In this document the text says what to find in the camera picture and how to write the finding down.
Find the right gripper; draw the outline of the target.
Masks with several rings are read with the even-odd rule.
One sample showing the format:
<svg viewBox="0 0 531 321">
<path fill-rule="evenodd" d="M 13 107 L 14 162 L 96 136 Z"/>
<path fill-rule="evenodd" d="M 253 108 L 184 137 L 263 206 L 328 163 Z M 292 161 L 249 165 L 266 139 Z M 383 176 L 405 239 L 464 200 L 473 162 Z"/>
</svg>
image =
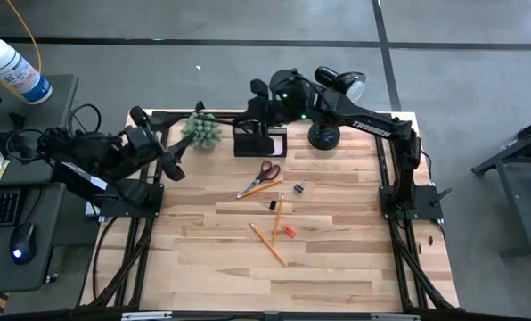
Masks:
<svg viewBox="0 0 531 321">
<path fill-rule="evenodd" d="M 268 100 L 269 87 L 267 83 L 255 78 L 249 84 L 250 92 L 256 96 L 247 101 L 247 109 L 237 117 L 237 122 L 258 121 L 262 123 L 250 124 L 247 135 L 250 142 L 265 142 L 270 140 L 268 126 L 278 123 L 276 109 L 274 102 Z"/>
</svg>

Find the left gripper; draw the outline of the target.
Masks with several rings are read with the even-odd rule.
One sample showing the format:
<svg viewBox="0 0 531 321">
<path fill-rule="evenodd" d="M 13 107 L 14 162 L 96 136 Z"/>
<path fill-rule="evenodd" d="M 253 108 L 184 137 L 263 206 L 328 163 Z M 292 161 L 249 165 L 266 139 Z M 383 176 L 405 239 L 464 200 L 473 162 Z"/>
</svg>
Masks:
<svg viewBox="0 0 531 321">
<path fill-rule="evenodd" d="M 185 174 L 179 164 L 184 152 L 192 144 L 195 134 L 185 136 L 164 152 L 161 141 L 148 128 L 149 115 L 140 106 L 134 106 L 130 109 L 129 116 L 137 127 L 127 126 L 123 129 L 123 137 L 126 139 L 124 148 L 136 157 L 159 157 L 163 154 L 161 167 L 166 176 L 173 181 L 184 179 Z"/>
</svg>

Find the red-handled scissors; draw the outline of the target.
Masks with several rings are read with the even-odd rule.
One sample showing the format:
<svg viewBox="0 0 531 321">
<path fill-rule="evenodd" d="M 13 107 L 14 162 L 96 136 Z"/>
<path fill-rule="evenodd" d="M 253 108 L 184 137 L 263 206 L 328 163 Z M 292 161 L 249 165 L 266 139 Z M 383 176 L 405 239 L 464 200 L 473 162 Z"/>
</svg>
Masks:
<svg viewBox="0 0 531 321">
<path fill-rule="evenodd" d="M 273 164 L 269 160 L 264 160 L 260 165 L 260 171 L 257 176 L 249 185 L 236 195 L 236 198 L 240 199 L 245 193 L 250 192 L 252 189 L 266 181 L 273 181 L 279 175 L 280 171 L 281 167 L 278 164 Z"/>
</svg>

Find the yellow pencil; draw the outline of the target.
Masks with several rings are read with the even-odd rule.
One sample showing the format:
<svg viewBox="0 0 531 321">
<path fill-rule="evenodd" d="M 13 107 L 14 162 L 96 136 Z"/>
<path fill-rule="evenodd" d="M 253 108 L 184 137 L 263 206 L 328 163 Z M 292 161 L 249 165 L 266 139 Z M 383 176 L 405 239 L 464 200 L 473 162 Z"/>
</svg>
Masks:
<svg viewBox="0 0 531 321">
<path fill-rule="evenodd" d="M 244 197 L 250 196 L 252 194 L 261 192 L 261 191 L 263 191 L 263 190 L 265 190 L 267 188 L 270 188 L 272 186 L 278 185 L 280 183 L 282 183 L 282 180 L 275 180 L 275 181 L 272 181 L 272 182 L 269 182 L 269 183 L 266 183 L 266 184 L 259 185 L 259 186 L 255 187 L 255 188 L 249 190 L 246 193 L 242 193 L 242 194 L 238 195 L 237 199 L 244 198 Z"/>
<path fill-rule="evenodd" d="M 282 193 L 280 196 L 280 199 L 278 201 L 278 207 L 275 215 L 275 221 L 274 221 L 274 229 L 272 234 L 272 243 L 275 243 L 278 235 L 278 229 L 280 225 L 281 215 L 282 215 L 282 207 L 284 204 L 285 194 Z"/>
<path fill-rule="evenodd" d="M 270 242 L 266 240 L 266 238 L 263 236 L 263 234 L 260 232 L 260 230 L 253 224 L 249 223 L 250 228 L 253 230 L 253 232 L 256 234 L 256 236 L 265 244 L 265 246 L 269 249 L 269 251 L 277 258 L 277 260 L 284 265 L 285 267 L 288 266 L 288 262 L 282 257 L 282 255 L 272 246 Z"/>
</svg>

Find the black mesh desk organizer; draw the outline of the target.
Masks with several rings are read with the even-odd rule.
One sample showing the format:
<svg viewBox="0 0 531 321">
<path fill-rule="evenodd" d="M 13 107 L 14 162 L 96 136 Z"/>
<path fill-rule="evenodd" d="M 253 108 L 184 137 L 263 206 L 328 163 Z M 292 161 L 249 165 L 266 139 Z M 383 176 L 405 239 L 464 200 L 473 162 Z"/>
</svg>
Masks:
<svg viewBox="0 0 531 321">
<path fill-rule="evenodd" d="M 248 127 L 250 124 L 262 124 L 258 121 L 247 121 L 239 123 L 233 128 L 233 152 L 235 157 L 275 157 L 271 156 L 274 151 L 273 141 L 250 142 L 248 140 Z M 286 146 L 288 151 L 288 134 L 287 128 L 269 127 L 269 136 L 283 135 L 286 137 Z"/>
</svg>

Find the green succulent in patterned pot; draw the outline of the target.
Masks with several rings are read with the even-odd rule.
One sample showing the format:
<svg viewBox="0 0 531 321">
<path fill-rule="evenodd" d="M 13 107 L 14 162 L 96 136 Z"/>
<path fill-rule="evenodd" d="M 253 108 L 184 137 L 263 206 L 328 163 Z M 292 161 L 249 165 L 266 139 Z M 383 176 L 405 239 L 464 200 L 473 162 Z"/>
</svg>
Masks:
<svg viewBox="0 0 531 321">
<path fill-rule="evenodd" d="M 192 136 L 192 146 L 199 150 L 211 150 L 222 140 L 222 129 L 217 119 L 202 112 L 193 113 L 181 129 L 183 137 Z"/>
</svg>

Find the black desk lamp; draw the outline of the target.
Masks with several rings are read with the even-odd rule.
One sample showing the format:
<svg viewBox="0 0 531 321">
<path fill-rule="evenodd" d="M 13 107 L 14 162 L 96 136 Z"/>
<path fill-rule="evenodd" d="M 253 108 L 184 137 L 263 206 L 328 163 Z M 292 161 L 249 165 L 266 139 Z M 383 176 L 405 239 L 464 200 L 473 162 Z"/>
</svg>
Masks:
<svg viewBox="0 0 531 321">
<path fill-rule="evenodd" d="M 329 67 L 321 66 L 315 70 L 315 80 L 325 88 L 344 94 L 352 103 L 359 103 L 367 77 L 358 71 L 338 73 Z M 339 127 L 315 122 L 309 129 L 308 139 L 311 145 L 319 150 L 333 149 L 340 140 Z"/>
</svg>

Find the white wipes canister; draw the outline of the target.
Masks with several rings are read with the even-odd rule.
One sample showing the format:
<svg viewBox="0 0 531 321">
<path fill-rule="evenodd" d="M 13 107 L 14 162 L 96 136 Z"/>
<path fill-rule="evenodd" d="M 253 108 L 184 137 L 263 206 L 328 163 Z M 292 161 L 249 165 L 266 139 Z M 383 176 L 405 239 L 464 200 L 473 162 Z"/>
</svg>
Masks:
<svg viewBox="0 0 531 321">
<path fill-rule="evenodd" d="M 49 80 L 2 39 L 0 39 L 0 84 L 28 105 L 45 102 L 53 92 Z"/>
</svg>

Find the black computer mouse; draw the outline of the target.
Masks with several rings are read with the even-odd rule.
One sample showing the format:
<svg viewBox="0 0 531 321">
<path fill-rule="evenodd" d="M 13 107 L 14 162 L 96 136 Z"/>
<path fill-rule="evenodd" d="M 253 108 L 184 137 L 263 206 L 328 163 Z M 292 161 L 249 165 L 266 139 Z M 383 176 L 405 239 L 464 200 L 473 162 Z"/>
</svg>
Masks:
<svg viewBox="0 0 531 321">
<path fill-rule="evenodd" d="M 13 230 L 9 242 L 12 261 L 16 265 L 28 264 L 37 253 L 37 228 L 33 223 L 22 223 Z"/>
</svg>

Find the grey metal table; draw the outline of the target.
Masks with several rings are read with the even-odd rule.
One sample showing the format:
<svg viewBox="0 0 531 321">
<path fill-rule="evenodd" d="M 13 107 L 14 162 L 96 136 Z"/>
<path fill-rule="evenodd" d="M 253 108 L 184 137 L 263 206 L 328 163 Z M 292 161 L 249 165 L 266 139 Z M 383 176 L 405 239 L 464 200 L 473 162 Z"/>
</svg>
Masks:
<svg viewBox="0 0 531 321">
<path fill-rule="evenodd" d="M 482 177 L 496 170 L 505 196 L 518 215 L 528 245 L 500 252 L 501 259 L 531 256 L 531 124 L 522 128 L 494 156 L 473 167 L 471 172 Z"/>
</svg>

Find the black desk mount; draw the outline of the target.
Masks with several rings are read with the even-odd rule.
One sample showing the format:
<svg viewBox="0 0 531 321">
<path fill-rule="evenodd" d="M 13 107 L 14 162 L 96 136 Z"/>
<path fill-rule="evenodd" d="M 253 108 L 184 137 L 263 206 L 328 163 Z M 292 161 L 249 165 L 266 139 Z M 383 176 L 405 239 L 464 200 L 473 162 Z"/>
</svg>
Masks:
<svg viewBox="0 0 531 321">
<path fill-rule="evenodd" d="M 21 164 L 28 164 L 31 160 L 30 149 L 26 138 L 20 134 L 24 128 L 25 118 L 17 113 L 9 112 L 12 129 L 0 131 L 0 153 L 5 158 L 13 158 Z"/>
</svg>

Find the silver bracket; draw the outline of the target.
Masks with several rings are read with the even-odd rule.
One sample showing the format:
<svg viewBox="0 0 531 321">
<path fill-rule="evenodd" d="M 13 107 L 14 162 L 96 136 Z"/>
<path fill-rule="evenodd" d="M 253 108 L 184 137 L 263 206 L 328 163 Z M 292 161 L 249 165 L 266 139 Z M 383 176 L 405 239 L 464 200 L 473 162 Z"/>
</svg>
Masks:
<svg viewBox="0 0 531 321">
<path fill-rule="evenodd" d="M 123 313 L 120 321 L 166 321 L 172 317 L 172 311 L 136 311 Z"/>
<path fill-rule="evenodd" d="M 374 313 L 371 314 L 370 321 L 421 321 L 421 317 L 411 314 Z"/>
</svg>

